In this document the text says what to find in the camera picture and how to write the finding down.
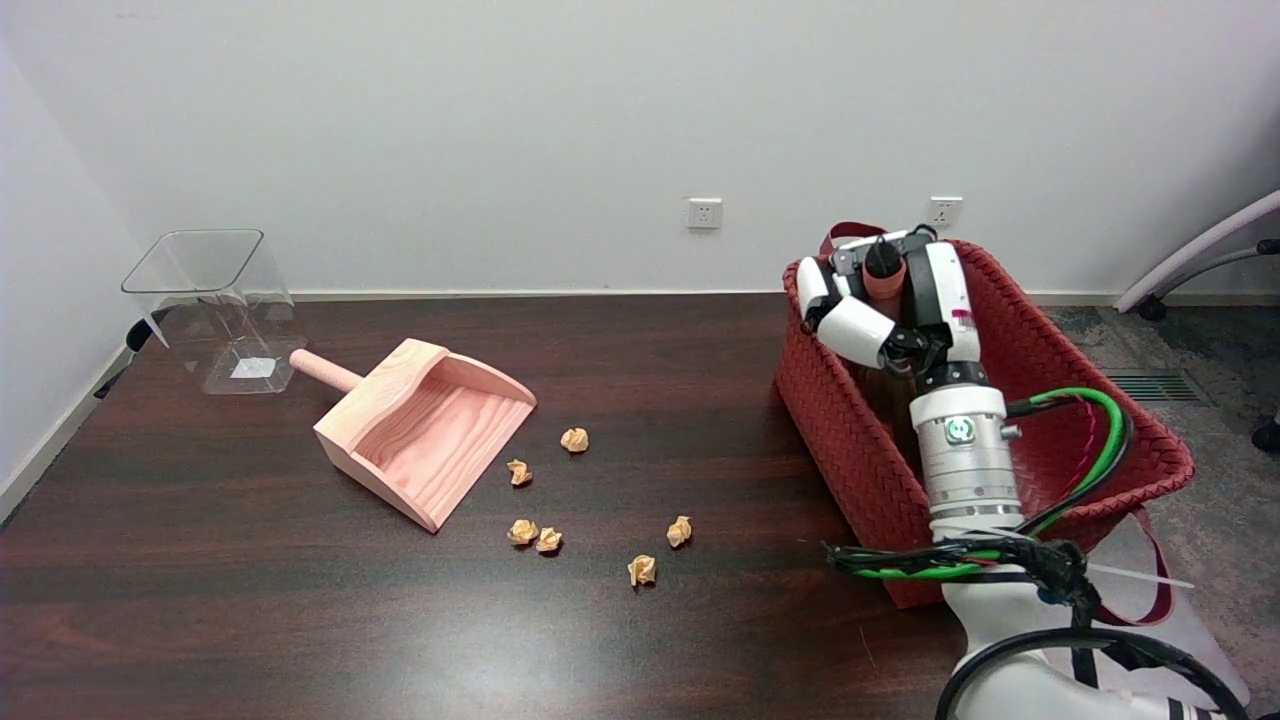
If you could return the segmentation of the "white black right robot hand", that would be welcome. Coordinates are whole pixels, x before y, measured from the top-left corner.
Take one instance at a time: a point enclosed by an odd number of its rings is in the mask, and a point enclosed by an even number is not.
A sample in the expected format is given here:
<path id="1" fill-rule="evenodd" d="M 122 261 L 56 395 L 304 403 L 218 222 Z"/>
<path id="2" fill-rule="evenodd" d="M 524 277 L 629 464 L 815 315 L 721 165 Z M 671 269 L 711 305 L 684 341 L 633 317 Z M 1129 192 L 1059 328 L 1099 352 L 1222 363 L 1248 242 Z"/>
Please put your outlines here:
<path id="1" fill-rule="evenodd" d="M 922 393 L 987 386 L 957 250 L 933 227 L 829 232 L 794 274 L 803 332 L 846 363 L 910 378 Z"/>

